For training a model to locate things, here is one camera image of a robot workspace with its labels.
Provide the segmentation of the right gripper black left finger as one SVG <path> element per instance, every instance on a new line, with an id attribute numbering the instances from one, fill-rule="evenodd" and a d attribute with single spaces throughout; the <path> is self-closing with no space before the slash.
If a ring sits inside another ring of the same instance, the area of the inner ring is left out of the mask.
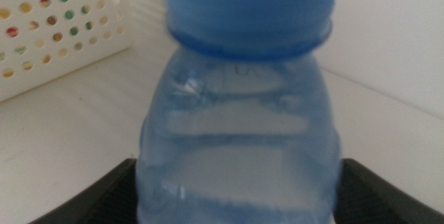
<path id="1" fill-rule="evenodd" d="M 84 191 L 31 223 L 135 224 L 135 165 L 135 159 L 124 160 Z"/>

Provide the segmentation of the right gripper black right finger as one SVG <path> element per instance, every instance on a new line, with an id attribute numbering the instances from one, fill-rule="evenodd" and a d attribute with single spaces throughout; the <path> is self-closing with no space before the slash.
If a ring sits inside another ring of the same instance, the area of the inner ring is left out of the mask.
<path id="1" fill-rule="evenodd" d="M 342 160 L 333 217 L 337 224 L 443 224 L 443 214 L 421 203 L 358 161 Z"/>

